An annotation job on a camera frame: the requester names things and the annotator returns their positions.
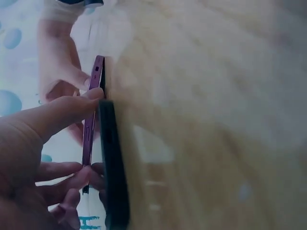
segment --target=hand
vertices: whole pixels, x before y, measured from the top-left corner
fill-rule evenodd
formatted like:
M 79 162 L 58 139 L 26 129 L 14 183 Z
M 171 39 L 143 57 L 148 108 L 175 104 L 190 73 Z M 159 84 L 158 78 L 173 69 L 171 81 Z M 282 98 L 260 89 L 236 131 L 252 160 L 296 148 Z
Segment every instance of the hand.
M 90 182 L 103 192 L 104 181 L 95 172 L 101 164 L 92 170 L 78 163 L 41 163 L 41 150 L 51 136 L 91 115 L 102 97 L 102 90 L 96 88 L 0 118 L 1 229 L 79 229 L 79 189 Z M 71 174 L 56 185 L 35 185 Z M 49 212 L 53 204 L 59 205 Z
M 81 71 L 74 40 L 70 37 L 72 24 L 41 20 L 38 25 L 39 94 L 43 102 L 62 96 L 79 96 L 87 90 L 90 76 Z M 82 144 L 82 123 L 68 128 L 75 140 Z

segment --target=wooden surface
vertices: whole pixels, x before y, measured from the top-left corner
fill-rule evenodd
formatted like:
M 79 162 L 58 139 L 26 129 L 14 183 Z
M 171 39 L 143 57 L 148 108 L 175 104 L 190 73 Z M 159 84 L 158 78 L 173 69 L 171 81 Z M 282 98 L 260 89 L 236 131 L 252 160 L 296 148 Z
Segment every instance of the wooden surface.
M 96 10 L 98 33 L 80 56 L 86 71 L 109 56 L 130 229 L 307 228 L 306 6 L 122 0 Z

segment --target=white fabric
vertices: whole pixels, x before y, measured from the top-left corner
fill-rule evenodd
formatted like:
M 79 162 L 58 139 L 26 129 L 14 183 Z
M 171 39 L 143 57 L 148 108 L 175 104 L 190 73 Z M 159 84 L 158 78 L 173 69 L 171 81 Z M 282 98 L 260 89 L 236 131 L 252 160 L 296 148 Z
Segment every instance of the white fabric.
M 83 11 L 83 2 L 69 5 L 58 0 L 44 0 L 41 19 L 75 23 Z

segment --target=purple phone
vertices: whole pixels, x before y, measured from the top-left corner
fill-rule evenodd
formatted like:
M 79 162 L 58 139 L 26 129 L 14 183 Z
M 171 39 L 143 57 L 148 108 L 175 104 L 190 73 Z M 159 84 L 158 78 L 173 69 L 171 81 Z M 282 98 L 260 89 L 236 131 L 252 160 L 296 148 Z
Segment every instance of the purple phone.
M 99 87 L 100 76 L 103 68 L 103 61 L 104 61 L 103 56 L 96 56 L 88 90 Z M 95 113 L 90 118 L 87 118 L 84 122 L 83 157 L 82 157 L 83 166 L 91 164 L 94 127 L 95 127 Z M 85 190 L 83 189 L 83 193 L 88 193 L 88 188 Z

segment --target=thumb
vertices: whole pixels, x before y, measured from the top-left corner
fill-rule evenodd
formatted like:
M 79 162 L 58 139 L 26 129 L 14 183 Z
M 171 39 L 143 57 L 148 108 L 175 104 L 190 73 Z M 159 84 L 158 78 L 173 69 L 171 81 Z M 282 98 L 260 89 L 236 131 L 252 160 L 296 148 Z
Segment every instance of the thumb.
M 22 121 L 45 143 L 52 135 L 93 114 L 103 96 L 101 88 L 94 88 L 82 96 L 63 96 L 40 107 L 15 113 L 7 119 Z
M 68 65 L 62 72 L 61 80 L 72 84 L 80 90 L 87 90 L 90 76 L 73 65 Z

